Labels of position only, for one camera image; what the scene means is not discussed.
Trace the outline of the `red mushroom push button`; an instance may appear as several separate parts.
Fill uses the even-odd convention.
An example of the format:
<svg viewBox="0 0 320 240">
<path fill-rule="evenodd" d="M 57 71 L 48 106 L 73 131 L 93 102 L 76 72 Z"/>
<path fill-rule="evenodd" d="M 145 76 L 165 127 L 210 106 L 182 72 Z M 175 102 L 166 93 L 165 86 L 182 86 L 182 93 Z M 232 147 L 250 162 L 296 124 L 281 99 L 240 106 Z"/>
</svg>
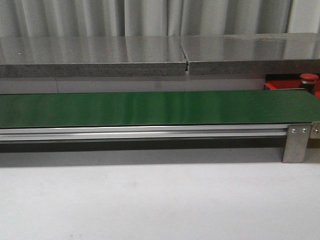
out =
<svg viewBox="0 0 320 240">
<path fill-rule="evenodd" d="M 305 89 L 310 94 L 315 95 L 315 85 L 319 80 L 319 76 L 314 73 L 302 73 L 300 76 L 299 88 Z"/>
</svg>

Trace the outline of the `grey stone countertop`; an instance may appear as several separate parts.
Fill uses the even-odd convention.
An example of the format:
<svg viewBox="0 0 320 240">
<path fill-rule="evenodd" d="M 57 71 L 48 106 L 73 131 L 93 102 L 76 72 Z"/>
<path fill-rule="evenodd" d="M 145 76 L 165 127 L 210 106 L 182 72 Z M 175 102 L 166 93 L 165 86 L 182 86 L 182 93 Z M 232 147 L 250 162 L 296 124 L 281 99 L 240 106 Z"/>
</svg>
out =
<svg viewBox="0 0 320 240">
<path fill-rule="evenodd" d="M 0 40 L 2 94 L 262 90 L 319 71 L 317 33 Z"/>
</svg>

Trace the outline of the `red plastic tray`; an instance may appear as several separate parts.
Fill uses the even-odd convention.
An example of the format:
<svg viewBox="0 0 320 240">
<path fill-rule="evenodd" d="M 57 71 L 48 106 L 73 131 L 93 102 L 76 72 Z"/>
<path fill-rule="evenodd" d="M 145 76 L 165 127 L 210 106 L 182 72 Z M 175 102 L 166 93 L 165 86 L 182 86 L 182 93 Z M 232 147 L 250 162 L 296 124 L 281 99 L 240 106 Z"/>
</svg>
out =
<svg viewBox="0 0 320 240">
<path fill-rule="evenodd" d="M 277 89 L 298 89 L 301 87 L 300 79 L 278 79 L 268 80 L 264 83 L 266 90 L 277 90 Z M 320 98 L 320 81 L 317 80 L 313 87 L 314 95 Z"/>
</svg>

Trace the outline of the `green conveyor belt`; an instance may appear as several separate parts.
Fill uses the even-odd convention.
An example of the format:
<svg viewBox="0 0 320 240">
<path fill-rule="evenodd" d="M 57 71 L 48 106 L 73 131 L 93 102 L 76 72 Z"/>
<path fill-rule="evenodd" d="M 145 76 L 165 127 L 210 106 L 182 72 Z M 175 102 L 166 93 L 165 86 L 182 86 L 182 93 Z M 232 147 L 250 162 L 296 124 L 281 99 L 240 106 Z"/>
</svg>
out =
<svg viewBox="0 0 320 240">
<path fill-rule="evenodd" d="M 304 90 L 3 94 L 2 128 L 291 124 L 320 119 Z"/>
</svg>

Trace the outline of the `white pleated curtain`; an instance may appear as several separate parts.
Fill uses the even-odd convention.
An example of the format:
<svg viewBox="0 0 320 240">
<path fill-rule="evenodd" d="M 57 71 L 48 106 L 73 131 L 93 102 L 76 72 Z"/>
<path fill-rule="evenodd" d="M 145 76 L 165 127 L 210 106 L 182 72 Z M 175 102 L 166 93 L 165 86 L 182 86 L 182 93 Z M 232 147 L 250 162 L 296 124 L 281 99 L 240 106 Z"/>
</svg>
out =
<svg viewBox="0 0 320 240">
<path fill-rule="evenodd" d="M 317 0 L 3 0 L 2 37 L 318 33 Z"/>
</svg>

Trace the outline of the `steel conveyor support bracket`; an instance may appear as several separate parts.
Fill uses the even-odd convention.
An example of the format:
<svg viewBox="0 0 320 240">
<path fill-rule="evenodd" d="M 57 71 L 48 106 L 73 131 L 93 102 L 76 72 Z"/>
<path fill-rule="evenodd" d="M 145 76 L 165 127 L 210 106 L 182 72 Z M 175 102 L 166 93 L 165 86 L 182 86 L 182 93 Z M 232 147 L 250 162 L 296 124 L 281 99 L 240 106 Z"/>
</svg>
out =
<svg viewBox="0 0 320 240">
<path fill-rule="evenodd" d="M 283 163 L 304 162 L 310 132 L 311 124 L 291 124 L 288 126 Z"/>
</svg>

